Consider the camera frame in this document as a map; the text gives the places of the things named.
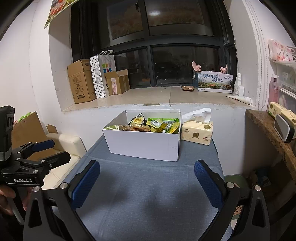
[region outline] open white cardboard box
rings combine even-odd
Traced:
[[[180,110],[125,110],[105,127],[129,124],[132,118],[141,113],[146,120],[151,117],[179,118],[181,121]],[[104,129],[103,133],[111,153],[163,161],[178,161],[180,129],[181,127],[178,134]]]

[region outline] white tube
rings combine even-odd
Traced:
[[[226,95],[226,97],[229,97],[229,98],[231,98],[231,99],[234,99],[234,100],[238,100],[238,101],[244,102],[244,103],[249,104],[249,105],[252,104],[252,99],[251,99],[250,97],[246,97],[246,96],[237,96],[237,95]]]

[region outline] white tissue sheet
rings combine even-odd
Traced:
[[[187,121],[202,121],[209,123],[211,119],[211,108],[202,108],[182,115],[183,122]]]

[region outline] human hand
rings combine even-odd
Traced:
[[[22,200],[22,204],[24,206],[24,210],[27,210],[27,206],[29,204],[29,200],[31,197],[33,188],[27,188],[27,196]],[[15,198],[15,192],[10,187],[2,184],[0,185],[0,211],[4,212],[8,215],[13,215],[13,211],[7,202],[7,197]]]

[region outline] blue tablecloth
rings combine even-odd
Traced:
[[[90,160],[100,163],[98,180],[76,210],[96,240],[198,240],[218,211],[194,175],[199,159],[223,177],[213,142],[181,140],[179,161],[169,162],[112,154],[102,136],[64,181],[70,182]],[[229,227],[222,240],[230,234]]]

